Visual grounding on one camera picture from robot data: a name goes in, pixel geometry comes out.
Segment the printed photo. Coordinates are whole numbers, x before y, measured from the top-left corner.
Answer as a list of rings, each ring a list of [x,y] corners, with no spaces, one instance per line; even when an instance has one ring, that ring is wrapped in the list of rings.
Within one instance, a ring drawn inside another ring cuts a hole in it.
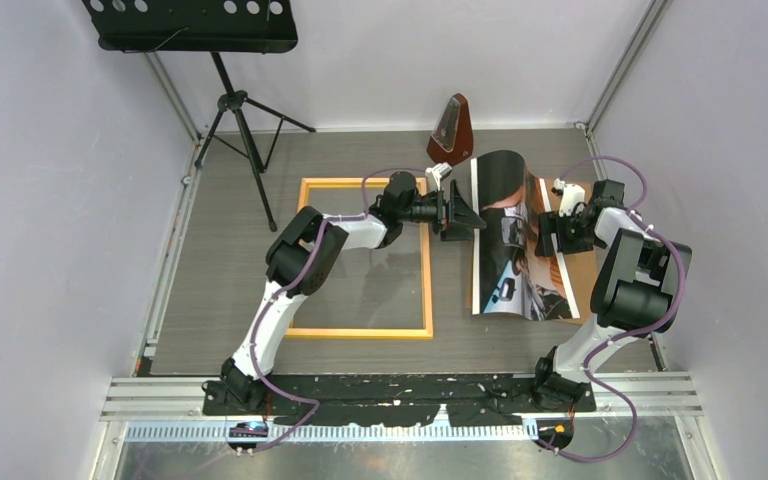
[[[470,160],[472,205],[486,223],[473,242],[471,313],[582,323],[567,262],[538,256],[538,217],[550,207],[544,179],[510,150]]]

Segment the yellow wooden picture frame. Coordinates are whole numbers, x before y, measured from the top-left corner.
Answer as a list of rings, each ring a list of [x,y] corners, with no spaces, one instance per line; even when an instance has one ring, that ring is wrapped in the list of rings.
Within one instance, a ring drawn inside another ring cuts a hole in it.
[[[363,182],[356,177],[305,177],[301,179],[298,209],[309,204],[311,190],[360,190],[362,186],[383,188],[386,178],[370,178]],[[310,339],[397,339],[397,340],[430,340],[434,336],[433,299],[431,288],[431,255],[430,230],[427,226],[419,226],[419,253],[421,279],[421,319],[422,326],[418,329],[395,328],[298,328],[290,326],[285,336],[287,338]]]

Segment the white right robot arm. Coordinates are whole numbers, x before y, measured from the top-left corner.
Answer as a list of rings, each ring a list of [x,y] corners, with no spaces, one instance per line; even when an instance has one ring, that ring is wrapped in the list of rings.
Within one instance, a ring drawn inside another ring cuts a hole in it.
[[[595,280],[591,315],[535,367],[530,397],[540,410],[571,409],[592,392],[593,375],[622,347],[673,324],[693,251],[664,240],[624,203],[624,185],[602,180],[592,193],[561,179],[551,191],[558,209],[542,213],[535,253],[606,256]]]

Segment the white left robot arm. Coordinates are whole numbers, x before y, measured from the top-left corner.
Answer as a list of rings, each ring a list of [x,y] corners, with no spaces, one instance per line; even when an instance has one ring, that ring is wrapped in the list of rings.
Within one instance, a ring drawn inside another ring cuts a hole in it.
[[[414,170],[388,170],[383,191],[365,200],[355,215],[328,215],[303,207],[269,247],[264,292],[237,350],[226,359],[218,379],[203,383],[205,402],[228,405],[244,414],[265,407],[271,394],[318,408],[313,398],[293,394],[270,379],[278,348],[300,306],[327,280],[340,255],[350,250],[379,250],[391,245],[407,223],[426,224],[443,241],[470,240],[485,221],[466,202],[456,181],[442,185],[449,165],[430,167],[420,191]]]

